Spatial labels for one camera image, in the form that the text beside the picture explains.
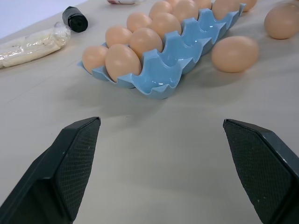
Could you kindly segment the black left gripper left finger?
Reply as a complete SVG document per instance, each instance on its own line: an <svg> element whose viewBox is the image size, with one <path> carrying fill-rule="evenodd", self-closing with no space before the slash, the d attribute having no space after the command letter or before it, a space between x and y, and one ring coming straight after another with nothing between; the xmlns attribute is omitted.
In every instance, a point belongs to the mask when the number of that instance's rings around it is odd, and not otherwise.
<svg viewBox="0 0 299 224"><path fill-rule="evenodd" d="M63 128L0 206L0 224L73 224L91 174L100 125L100 117L91 117Z"/></svg>

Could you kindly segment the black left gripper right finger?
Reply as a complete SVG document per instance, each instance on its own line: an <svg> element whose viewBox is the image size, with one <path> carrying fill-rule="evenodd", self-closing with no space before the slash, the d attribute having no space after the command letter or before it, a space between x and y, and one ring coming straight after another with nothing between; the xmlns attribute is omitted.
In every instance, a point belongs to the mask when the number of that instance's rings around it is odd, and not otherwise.
<svg viewBox="0 0 299 224"><path fill-rule="evenodd" d="M263 224L299 224L299 157L271 130L223 122L238 177Z"/></svg>

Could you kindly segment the blue plastic egg tray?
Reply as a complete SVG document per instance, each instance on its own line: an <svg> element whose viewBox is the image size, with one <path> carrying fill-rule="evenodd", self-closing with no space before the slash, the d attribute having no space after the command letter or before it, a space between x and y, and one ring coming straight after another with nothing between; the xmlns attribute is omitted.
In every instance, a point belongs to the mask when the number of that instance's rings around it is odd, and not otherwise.
<svg viewBox="0 0 299 224"><path fill-rule="evenodd" d="M199 10L197 20L183 20L181 35L176 31L165 34L162 52L154 49L143 54L142 71L138 76L129 73L114 82L105 66L93 69L91 76L122 88L136 88L149 98L165 99L175 91L181 77L234 26L244 8L245 4L241 3L239 10L227 13L221 20L215 19L208 8Z"/></svg>

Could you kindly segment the clear plastic bag white contents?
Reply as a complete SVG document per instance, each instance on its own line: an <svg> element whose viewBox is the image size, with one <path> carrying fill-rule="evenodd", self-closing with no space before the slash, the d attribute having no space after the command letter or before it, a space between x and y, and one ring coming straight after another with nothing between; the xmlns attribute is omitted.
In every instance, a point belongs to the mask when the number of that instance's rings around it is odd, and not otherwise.
<svg viewBox="0 0 299 224"><path fill-rule="evenodd" d="M57 22L54 27L0 44L0 69L45 57L63 48L71 29Z"/></svg>

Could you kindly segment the black bag roll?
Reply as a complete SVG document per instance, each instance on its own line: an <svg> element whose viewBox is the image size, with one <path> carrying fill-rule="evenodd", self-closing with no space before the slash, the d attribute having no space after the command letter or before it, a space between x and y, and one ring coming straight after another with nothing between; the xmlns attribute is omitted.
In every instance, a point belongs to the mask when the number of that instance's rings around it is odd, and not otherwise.
<svg viewBox="0 0 299 224"><path fill-rule="evenodd" d="M81 33L88 28L88 20L76 7L67 7L62 14L62 19L72 31Z"/></svg>

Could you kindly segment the red and white package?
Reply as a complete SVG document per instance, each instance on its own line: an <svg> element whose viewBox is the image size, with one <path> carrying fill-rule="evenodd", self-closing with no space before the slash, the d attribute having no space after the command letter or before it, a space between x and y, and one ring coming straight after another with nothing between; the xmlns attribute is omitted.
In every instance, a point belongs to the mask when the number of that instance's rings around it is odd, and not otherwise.
<svg viewBox="0 0 299 224"><path fill-rule="evenodd" d="M107 2L112 5L133 5L136 0L107 0Z"/></svg>

